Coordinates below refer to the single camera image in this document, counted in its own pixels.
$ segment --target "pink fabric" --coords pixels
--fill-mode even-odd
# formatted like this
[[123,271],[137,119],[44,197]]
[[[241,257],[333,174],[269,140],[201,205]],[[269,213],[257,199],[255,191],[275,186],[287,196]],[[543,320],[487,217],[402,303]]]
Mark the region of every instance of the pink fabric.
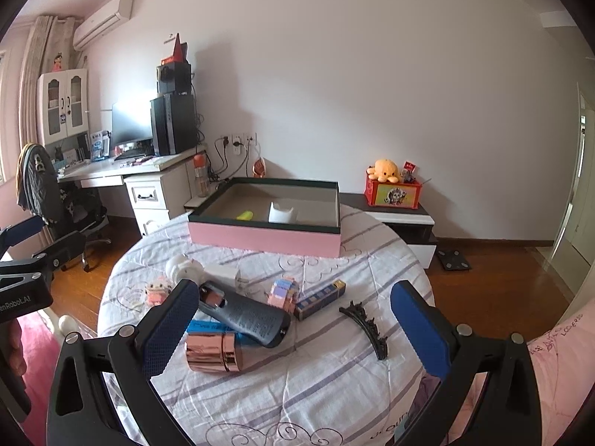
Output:
[[194,243],[287,255],[338,258],[341,235],[226,224],[188,223]]
[[23,351],[27,362],[24,375],[31,414],[22,424],[35,446],[45,446],[49,391],[60,355],[60,345],[37,312],[19,317],[23,329]]
[[[576,416],[595,382],[595,300],[528,346],[541,404],[541,443],[551,446]],[[449,441],[464,430],[485,380],[485,374],[475,378],[450,429]]]

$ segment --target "metal screw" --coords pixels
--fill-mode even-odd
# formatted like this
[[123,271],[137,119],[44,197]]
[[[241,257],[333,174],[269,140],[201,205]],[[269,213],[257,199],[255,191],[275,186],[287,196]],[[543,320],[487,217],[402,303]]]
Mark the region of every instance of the metal screw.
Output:
[[515,344],[522,344],[525,341],[523,336],[518,332],[513,333],[511,339]]
[[460,323],[456,326],[456,331],[463,337],[468,337],[473,333],[473,329],[466,323]]
[[130,337],[133,333],[135,333],[135,326],[134,325],[124,325],[118,331],[121,337]]
[[66,336],[66,343],[67,344],[74,344],[77,340],[78,340],[78,333],[76,333],[76,332],[70,332]]

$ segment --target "copper cylinder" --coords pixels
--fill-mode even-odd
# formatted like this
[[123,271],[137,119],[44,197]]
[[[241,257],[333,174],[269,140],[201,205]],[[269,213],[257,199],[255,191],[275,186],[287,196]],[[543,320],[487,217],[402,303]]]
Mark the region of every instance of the copper cylinder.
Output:
[[186,360],[193,371],[239,372],[242,370],[242,349],[236,347],[236,334],[189,333],[184,345]]

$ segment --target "orange octopus plush toy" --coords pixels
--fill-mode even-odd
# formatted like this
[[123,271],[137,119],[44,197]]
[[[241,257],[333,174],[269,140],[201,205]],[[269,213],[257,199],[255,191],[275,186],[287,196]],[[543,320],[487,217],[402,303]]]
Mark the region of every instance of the orange octopus plush toy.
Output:
[[368,168],[368,179],[396,184],[400,181],[399,168],[390,159],[379,159],[373,168]]

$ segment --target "round table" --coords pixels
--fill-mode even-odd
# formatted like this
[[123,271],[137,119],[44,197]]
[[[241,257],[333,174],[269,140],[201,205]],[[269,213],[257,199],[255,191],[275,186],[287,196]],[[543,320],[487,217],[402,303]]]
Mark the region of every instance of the round table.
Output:
[[[189,369],[183,341],[152,383],[188,436],[200,446],[281,444],[384,445],[407,413],[422,366],[390,309],[392,285],[409,280],[433,304],[428,278],[411,249],[390,228],[341,206],[338,259],[217,248],[190,241],[187,215],[141,239],[114,266],[99,310],[99,336],[137,324],[147,312],[145,284],[164,275],[165,262],[186,253],[203,265],[238,268],[242,290],[266,301],[273,282],[294,277],[301,293],[340,278],[346,292],[304,321],[292,320],[276,348],[243,350],[243,370],[209,374]],[[339,313],[363,302],[389,357],[379,361],[363,330]],[[208,319],[197,312],[196,319]],[[130,438],[145,443],[113,375],[106,382]]]

